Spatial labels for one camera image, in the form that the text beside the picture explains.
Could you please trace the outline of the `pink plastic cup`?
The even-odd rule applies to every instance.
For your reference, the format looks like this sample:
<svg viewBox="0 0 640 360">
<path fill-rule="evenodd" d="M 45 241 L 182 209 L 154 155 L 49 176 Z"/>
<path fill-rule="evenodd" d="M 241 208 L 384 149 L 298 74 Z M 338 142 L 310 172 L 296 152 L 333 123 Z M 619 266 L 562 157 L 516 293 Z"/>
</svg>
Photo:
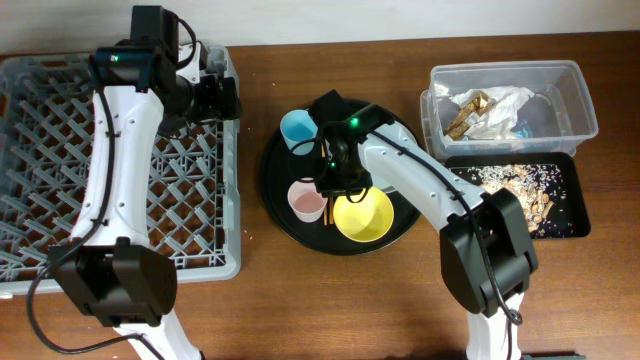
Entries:
<svg viewBox="0 0 640 360">
<path fill-rule="evenodd" d="M 300 221 L 312 223 L 323 215 L 328 199 L 317 191 L 313 182 L 307 183 L 307 178 L 304 178 L 289 187 L 287 201 Z"/>
</svg>

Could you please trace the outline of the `yellow bowl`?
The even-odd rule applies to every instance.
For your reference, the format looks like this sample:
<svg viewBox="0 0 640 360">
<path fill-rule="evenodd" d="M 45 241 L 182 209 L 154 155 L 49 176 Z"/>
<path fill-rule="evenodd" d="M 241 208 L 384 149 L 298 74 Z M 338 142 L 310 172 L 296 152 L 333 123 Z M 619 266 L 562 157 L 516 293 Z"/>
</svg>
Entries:
<svg viewBox="0 0 640 360">
<path fill-rule="evenodd" d="M 391 199 L 380 189 L 371 187 L 350 201 L 339 196 L 333 206 L 334 224 L 347 238 L 359 243 L 380 240 L 390 229 L 395 217 Z"/>
</svg>

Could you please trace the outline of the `food scraps rice and peanuts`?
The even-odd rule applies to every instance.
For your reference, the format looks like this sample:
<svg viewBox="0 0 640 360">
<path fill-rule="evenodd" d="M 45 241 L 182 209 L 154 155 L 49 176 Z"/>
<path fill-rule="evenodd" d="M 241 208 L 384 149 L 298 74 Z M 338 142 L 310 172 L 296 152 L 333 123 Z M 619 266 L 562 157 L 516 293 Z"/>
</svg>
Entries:
<svg viewBox="0 0 640 360">
<path fill-rule="evenodd" d="M 529 234 L 551 237 L 571 226 L 565 215 L 568 190 L 557 165 L 509 164 L 474 166 L 462 172 L 470 181 L 490 194 L 500 189 L 514 194 L 522 207 Z"/>
</svg>

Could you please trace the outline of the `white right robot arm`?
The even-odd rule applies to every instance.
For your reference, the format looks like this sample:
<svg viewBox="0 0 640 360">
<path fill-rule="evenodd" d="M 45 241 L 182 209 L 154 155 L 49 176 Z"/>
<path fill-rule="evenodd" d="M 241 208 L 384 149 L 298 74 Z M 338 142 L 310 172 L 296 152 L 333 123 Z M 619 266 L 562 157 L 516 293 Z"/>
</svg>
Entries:
<svg viewBox="0 0 640 360">
<path fill-rule="evenodd" d="M 308 111 L 327 156 L 313 178 L 316 188 L 361 202 L 374 177 L 388 182 L 439 234 L 441 276 L 467 312 L 466 357 L 522 358 L 519 307 L 538 260 L 518 198 L 507 189 L 490 194 L 454 174 L 376 104 L 352 106 L 332 90 Z"/>
</svg>

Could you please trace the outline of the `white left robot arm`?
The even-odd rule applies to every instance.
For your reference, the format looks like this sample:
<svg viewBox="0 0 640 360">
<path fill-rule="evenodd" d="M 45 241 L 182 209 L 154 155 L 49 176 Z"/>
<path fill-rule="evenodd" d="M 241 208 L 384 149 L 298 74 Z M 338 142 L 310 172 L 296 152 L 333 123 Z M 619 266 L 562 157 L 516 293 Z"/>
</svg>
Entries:
<svg viewBox="0 0 640 360">
<path fill-rule="evenodd" d="M 174 310 L 174 263 L 150 246 L 146 201 L 156 136 L 242 112 L 238 79 L 186 22 L 159 5 L 132 9 L 128 38 L 89 59 L 94 135 L 81 211 L 46 274 L 86 316 L 143 359 L 198 359 Z"/>
</svg>

